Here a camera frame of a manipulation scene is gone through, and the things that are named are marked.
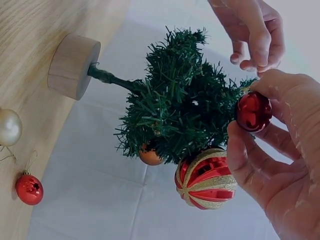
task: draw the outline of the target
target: wooden base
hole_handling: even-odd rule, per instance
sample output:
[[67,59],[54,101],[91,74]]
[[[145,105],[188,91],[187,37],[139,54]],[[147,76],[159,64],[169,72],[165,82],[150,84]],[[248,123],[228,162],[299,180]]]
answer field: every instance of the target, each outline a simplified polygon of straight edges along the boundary
[[101,44],[76,34],[67,35],[57,48],[48,75],[48,87],[63,96],[80,100],[85,94],[91,77],[89,66],[96,63]]

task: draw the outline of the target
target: wooden table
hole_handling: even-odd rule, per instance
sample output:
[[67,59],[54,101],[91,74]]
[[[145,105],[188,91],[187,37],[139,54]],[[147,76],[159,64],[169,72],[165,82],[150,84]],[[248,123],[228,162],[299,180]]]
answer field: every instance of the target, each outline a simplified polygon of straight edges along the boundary
[[[17,176],[32,153],[30,172],[41,179],[74,101],[49,90],[54,53],[69,33],[101,42],[120,27],[130,0],[2,0],[0,3],[0,108],[16,111],[23,124],[10,158],[0,162],[0,239],[25,240],[32,207],[15,192]],[[7,156],[0,152],[0,159]]]

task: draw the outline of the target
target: red and gold striped ornament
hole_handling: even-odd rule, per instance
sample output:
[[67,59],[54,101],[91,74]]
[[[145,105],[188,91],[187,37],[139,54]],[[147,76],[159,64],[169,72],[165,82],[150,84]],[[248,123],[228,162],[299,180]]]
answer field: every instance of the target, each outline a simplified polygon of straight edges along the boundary
[[219,209],[235,195],[237,182],[223,149],[209,148],[194,160],[182,160],[175,172],[176,190],[192,207]]

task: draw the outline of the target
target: red ornament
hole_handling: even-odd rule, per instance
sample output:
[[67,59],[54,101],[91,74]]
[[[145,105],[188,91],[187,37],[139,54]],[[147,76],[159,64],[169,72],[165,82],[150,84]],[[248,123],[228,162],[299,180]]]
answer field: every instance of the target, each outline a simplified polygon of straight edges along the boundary
[[35,176],[28,173],[22,175],[15,183],[18,197],[27,205],[37,205],[44,197],[44,188]]
[[265,129],[271,121],[271,103],[260,93],[249,92],[237,101],[234,115],[242,129],[250,133],[257,133]]
[[174,181],[181,198],[201,210],[218,209],[234,197],[237,182],[228,169],[223,149],[210,148],[194,160],[178,164]]

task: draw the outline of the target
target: green tinsel branch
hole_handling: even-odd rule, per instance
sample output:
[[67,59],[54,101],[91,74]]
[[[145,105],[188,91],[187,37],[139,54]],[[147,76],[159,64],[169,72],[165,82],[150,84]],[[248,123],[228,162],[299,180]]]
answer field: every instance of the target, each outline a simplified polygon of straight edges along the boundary
[[144,80],[126,81],[90,67],[89,76],[130,91],[115,134],[123,155],[137,157],[149,144],[166,163],[177,164],[208,146],[226,144],[234,105],[255,79],[239,85],[228,79],[220,64],[203,59],[199,45],[204,44],[205,30],[168,30],[165,42],[149,46]]

